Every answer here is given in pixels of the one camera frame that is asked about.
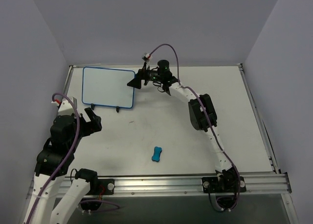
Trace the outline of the blue bone shaped eraser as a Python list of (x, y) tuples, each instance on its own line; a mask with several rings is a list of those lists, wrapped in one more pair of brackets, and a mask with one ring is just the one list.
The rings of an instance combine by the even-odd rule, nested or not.
[(152, 155), (151, 160), (153, 162), (160, 162), (160, 155), (162, 153), (162, 148), (161, 147), (154, 147), (154, 152)]

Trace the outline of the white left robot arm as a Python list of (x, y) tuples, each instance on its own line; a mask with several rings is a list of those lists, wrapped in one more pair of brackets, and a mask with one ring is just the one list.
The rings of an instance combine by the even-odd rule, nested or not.
[(102, 130), (101, 117), (85, 108), (90, 121), (82, 114), (76, 117), (59, 114), (50, 128), (50, 137), (37, 155), (34, 186), (24, 224), (48, 224), (61, 183), (74, 160), (74, 153), (83, 137)]

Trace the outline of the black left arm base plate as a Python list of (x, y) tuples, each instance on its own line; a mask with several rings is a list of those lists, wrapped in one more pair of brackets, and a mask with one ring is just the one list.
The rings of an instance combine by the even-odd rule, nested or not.
[(113, 195), (115, 188), (114, 179), (98, 179), (90, 183), (90, 191), (87, 195), (102, 196)]

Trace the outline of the blue framed small whiteboard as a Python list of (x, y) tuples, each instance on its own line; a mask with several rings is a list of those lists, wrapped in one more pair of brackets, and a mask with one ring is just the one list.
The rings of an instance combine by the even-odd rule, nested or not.
[(134, 88), (127, 83), (134, 79), (133, 70), (84, 67), (82, 74), (82, 103), (101, 107), (131, 109)]

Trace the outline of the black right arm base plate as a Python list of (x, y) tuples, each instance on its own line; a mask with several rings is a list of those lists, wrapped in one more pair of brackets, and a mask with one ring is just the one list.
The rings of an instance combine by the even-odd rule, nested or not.
[(234, 193), (238, 191), (236, 182), (224, 181), (218, 177), (202, 177), (204, 193)]

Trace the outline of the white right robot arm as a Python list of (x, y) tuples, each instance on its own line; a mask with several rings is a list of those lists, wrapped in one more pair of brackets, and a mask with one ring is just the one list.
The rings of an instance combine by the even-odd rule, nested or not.
[(128, 87), (141, 89), (152, 82), (161, 92), (188, 104), (189, 118), (193, 128), (201, 131), (210, 141), (209, 149), (217, 173), (217, 185), (223, 192), (240, 193), (238, 169), (227, 155), (218, 134), (217, 113), (209, 94), (197, 94), (191, 87), (181, 84), (180, 79), (170, 71), (167, 60), (160, 60), (157, 67), (150, 69), (147, 62), (138, 70)]

